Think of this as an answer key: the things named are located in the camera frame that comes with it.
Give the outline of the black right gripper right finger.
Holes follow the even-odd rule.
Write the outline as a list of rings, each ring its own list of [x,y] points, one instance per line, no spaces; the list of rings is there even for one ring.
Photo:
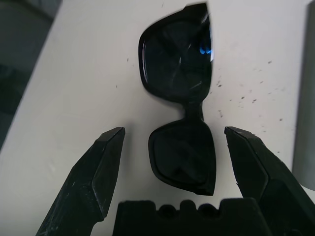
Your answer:
[[[238,187],[254,198],[275,236],[313,236],[315,205],[284,162],[253,133],[226,127],[224,133]]]

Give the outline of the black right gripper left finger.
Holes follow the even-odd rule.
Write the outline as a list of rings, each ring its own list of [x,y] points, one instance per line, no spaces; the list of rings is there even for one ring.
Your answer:
[[[38,236],[89,236],[109,211],[115,190],[125,128],[100,135],[72,167],[43,220]]]

